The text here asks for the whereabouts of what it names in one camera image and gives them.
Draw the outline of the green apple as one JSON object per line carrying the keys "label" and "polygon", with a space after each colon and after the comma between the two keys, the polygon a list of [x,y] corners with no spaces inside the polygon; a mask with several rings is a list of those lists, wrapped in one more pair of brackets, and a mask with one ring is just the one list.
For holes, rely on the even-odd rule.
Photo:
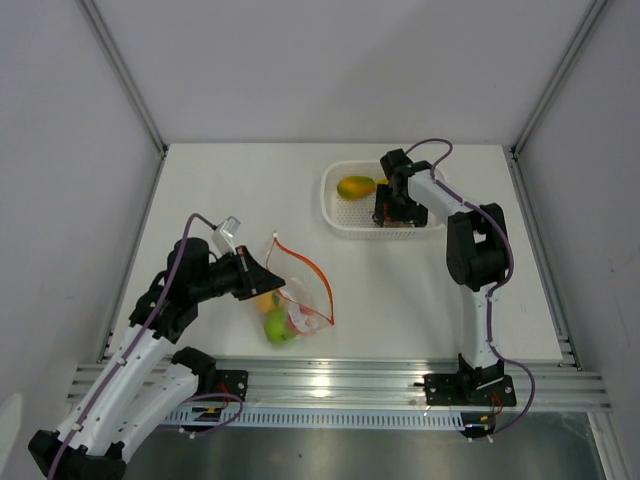
{"label": "green apple", "polygon": [[263,329],[266,338],[272,344],[284,344],[296,337],[289,327],[288,313],[284,309],[271,311],[264,320]]}

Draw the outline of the clear zip bag orange zipper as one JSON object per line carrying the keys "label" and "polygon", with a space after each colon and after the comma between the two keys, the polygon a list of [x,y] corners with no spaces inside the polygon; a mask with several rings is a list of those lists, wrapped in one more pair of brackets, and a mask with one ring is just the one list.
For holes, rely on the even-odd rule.
{"label": "clear zip bag orange zipper", "polygon": [[[280,295],[282,301],[278,309],[287,311],[290,303],[304,305],[316,312],[320,323],[320,328],[312,334],[296,335],[294,339],[284,344],[273,345],[286,345],[298,338],[311,336],[335,325],[334,295],[328,277],[310,258],[285,246],[277,233],[272,234],[265,256],[265,268],[285,280],[284,287],[274,290]],[[268,314],[261,315],[257,309],[256,311],[263,329],[264,320]]]}

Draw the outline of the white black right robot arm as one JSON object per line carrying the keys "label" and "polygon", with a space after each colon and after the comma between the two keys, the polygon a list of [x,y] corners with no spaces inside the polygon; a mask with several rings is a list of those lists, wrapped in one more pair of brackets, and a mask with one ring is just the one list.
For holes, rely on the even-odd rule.
{"label": "white black right robot arm", "polygon": [[446,267],[461,287],[463,345],[454,374],[429,374],[427,402],[471,405],[487,400],[506,381],[504,361],[493,351],[491,320],[495,291],[512,273],[513,253],[501,207],[475,205],[455,192],[427,161],[413,162],[391,150],[380,165],[387,179],[376,190],[373,221],[423,227],[433,214],[446,226]]}

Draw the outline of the red orange peach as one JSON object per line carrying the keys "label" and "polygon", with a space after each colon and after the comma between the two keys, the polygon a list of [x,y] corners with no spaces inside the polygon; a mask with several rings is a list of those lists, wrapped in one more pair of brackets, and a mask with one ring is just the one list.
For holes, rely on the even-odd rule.
{"label": "red orange peach", "polygon": [[320,328],[316,312],[304,305],[290,303],[287,306],[288,327],[296,335],[312,334]]}

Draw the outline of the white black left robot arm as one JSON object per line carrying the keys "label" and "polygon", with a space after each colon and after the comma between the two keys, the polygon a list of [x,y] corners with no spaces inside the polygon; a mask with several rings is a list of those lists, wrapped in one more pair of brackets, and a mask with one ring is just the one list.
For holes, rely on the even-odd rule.
{"label": "white black left robot arm", "polygon": [[225,386],[216,360],[176,344],[200,304],[224,295],[243,301],[285,286],[239,246],[220,257],[200,238],[177,242],[167,267],[136,302],[118,351],[69,417],[37,431],[28,450],[48,479],[120,479],[146,437],[179,405],[244,404]]}

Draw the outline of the orange with green leaf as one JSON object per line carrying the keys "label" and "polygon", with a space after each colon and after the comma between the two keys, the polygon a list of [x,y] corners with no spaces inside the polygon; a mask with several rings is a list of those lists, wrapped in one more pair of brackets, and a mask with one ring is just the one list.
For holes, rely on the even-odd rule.
{"label": "orange with green leaf", "polygon": [[261,315],[267,315],[280,308],[281,304],[281,297],[276,291],[268,292],[255,298],[256,309]]}

